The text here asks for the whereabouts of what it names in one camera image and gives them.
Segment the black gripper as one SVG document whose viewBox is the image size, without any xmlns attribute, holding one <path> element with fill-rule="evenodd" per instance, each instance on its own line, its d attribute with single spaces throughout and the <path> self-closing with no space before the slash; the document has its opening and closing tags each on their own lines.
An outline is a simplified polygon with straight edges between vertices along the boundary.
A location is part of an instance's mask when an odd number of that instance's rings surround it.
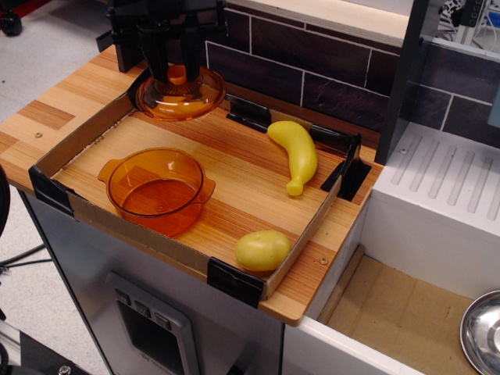
<svg viewBox="0 0 500 375">
<path fill-rule="evenodd" d="M 166 40 L 180 38 L 187 79 L 194 80 L 200 74 L 202 38 L 227 31 L 226 5 L 225 1 L 110 1 L 106 16 L 112 42 L 140 42 L 159 82 L 168 81 Z"/>
</svg>

